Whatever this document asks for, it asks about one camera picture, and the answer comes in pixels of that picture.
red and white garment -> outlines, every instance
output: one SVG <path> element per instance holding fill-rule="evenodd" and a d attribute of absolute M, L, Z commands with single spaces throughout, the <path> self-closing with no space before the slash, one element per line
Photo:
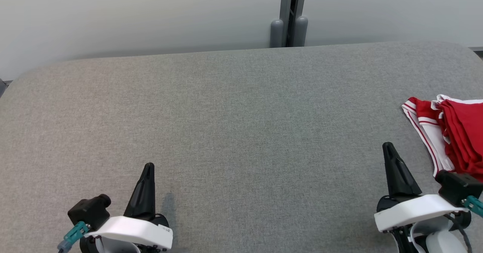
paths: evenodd
<path fill-rule="evenodd" d="M 429 150 L 434 164 L 433 177 L 442 169 L 453 171 L 454 165 L 445 153 L 445 140 L 438 124 L 441 110 L 437 112 L 431 109 L 431 101 L 419 100 L 416 97 L 410 97 L 402 105 L 402 109 Z"/>
<path fill-rule="evenodd" d="M 429 150 L 433 176 L 445 169 L 483 181 L 483 100 L 411 97 L 402 108 Z"/>

gray table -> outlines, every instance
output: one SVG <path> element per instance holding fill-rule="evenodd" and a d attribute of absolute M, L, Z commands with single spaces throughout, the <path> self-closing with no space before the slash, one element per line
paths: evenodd
<path fill-rule="evenodd" d="M 373 214 L 392 141 L 424 193 L 432 162 L 408 97 L 483 97 L 483 63 L 442 42 L 77 60 L 0 98 L 0 244 L 55 251 L 67 210 L 122 215 L 146 162 L 172 252 L 394 252 Z M 481 251 L 483 223 L 467 230 Z M 73 252 L 79 252 L 74 246 Z"/>

red cloth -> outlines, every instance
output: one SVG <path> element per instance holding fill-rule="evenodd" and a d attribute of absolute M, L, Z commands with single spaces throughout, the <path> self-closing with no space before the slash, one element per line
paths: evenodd
<path fill-rule="evenodd" d="M 428 147 L 435 164 L 433 175 L 446 169 L 483 181 L 483 100 L 411 97 L 403 110 Z"/>
<path fill-rule="evenodd" d="M 483 103 L 444 100 L 439 105 L 461 171 L 483 174 Z"/>

white stripe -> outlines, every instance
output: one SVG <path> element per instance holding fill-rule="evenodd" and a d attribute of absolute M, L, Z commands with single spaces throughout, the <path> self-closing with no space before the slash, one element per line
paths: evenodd
<path fill-rule="evenodd" d="M 437 95 L 436 99 L 438 100 L 438 103 L 443 102 L 444 100 L 450 100 L 458 103 L 463 103 L 463 104 L 478 104 L 478 103 L 483 103 L 483 100 L 458 100 L 456 98 L 451 98 L 447 95 Z"/>
<path fill-rule="evenodd" d="M 410 102 L 409 100 L 408 100 L 408 101 L 406 101 L 406 102 L 404 102 L 404 104 L 408 104 L 408 105 L 409 105 L 409 103 L 411 103 L 412 105 L 414 105 L 414 103 Z M 416 112 L 415 112 L 413 109 L 411 109 L 410 107 L 407 107 L 407 106 L 406 106 L 406 105 L 404 105 L 404 104 L 402 104 L 402 105 L 401 105 L 401 107 L 402 107 L 402 109 L 403 109 L 403 110 L 408 110 L 409 112 L 411 112 L 411 113 L 413 113 L 413 114 L 416 114 Z"/>
<path fill-rule="evenodd" d="M 406 101 L 406 102 L 404 102 L 404 104 L 407 104 L 409 107 L 412 107 L 413 109 L 415 109 L 415 108 L 416 108 L 416 104 L 412 103 L 412 102 L 411 102 L 411 101 L 409 101 L 409 100 L 408 100 L 408 101 Z"/>
<path fill-rule="evenodd" d="M 424 117 L 424 116 L 421 116 L 421 117 L 418 117 L 418 120 L 419 121 L 428 121 L 428 122 L 433 122 L 433 123 L 438 123 L 438 121 L 432 119 L 432 118 L 428 118 L 428 117 Z"/>
<path fill-rule="evenodd" d="M 438 107 L 437 107 L 438 103 L 439 103 L 438 100 L 431 100 L 431 109 L 438 110 Z"/>
<path fill-rule="evenodd" d="M 451 145 L 451 139 L 448 136 L 443 136 L 443 140 L 445 140 L 448 145 Z"/>

teal connector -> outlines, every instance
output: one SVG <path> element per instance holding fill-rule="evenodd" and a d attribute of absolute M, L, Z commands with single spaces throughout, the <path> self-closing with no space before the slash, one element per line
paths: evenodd
<path fill-rule="evenodd" d="M 89 226 L 83 221 L 78 222 L 65 236 L 64 241 L 57 246 L 59 253 L 67 253 L 71 250 L 76 241 L 80 240 L 86 232 L 89 231 Z"/>
<path fill-rule="evenodd" d="M 483 217 L 483 203 L 474 196 L 468 196 L 463 202 L 463 206 L 473 213 Z"/>

